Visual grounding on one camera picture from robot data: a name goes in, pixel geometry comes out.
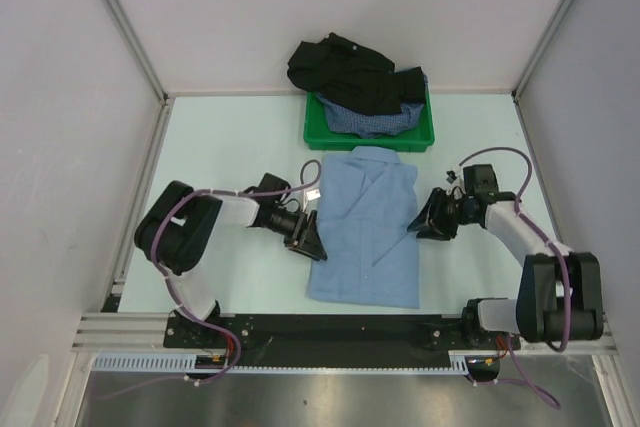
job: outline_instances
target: folded shirt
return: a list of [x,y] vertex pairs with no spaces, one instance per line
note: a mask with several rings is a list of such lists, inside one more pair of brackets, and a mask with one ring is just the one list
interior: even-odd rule
[[309,297],[327,302],[418,308],[419,254],[406,232],[416,217],[415,166],[380,147],[327,155],[318,232],[327,261],[314,261]]
[[373,139],[380,135],[397,135],[411,130],[420,123],[422,104],[403,102],[401,113],[396,115],[362,115],[331,102],[320,92],[316,97],[324,105],[324,115],[331,132],[339,134],[356,134],[363,139]]
[[400,114],[402,102],[425,102],[420,67],[394,72],[384,55],[333,33],[317,44],[301,42],[288,65],[293,85],[363,115]]

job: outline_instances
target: blue shirt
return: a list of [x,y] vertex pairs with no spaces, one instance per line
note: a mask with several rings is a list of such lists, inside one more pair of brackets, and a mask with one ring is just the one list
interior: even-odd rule
[[413,129],[420,122],[420,114],[424,108],[424,104],[403,103],[400,104],[401,114],[363,115],[334,104],[319,92],[316,97],[324,105],[324,115],[331,132],[356,134],[363,139],[373,139],[383,134],[397,135]]
[[420,306],[418,242],[406,231],[418,213],[417,175],[415,166],[380,147],[325,156],[318,232],[328,260],[313,262],[309,297]]

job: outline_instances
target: shirt collar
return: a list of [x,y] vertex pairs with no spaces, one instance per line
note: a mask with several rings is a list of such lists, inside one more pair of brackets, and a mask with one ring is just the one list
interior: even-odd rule
[[363,160],[377,160],[378,162],[387,162],[391,164],[402,163],[400,157],[398,157],[398,154],[395,151],[383,149],[382,147],[359,145],[353,149],[349,155]]

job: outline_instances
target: green plastic tray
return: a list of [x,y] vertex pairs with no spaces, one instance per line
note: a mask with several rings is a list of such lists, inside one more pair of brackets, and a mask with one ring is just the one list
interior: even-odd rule
[[324,106],[312,92],[307,94],[307,112],[304,119],[304,141],[311,150],[353,150],[357,145],[385,147],[397,152],[424,152],[433,145],[433,120],[429,91],[427,102],[417,127],[398,135],[381,135],[375,139],[362,139],[355,134],[336,134],[329,130],[324,116]]

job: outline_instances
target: black mounting plate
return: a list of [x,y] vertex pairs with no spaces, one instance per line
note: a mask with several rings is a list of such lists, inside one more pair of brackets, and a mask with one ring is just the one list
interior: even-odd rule
[[[238,365],[293,368],[448,367],[450,350],[497,350],[490,333],[465,342],[459,318],[440,315],[212,315],[242,345]],[[225,349],[226,339],[172,312],[164,347]]]

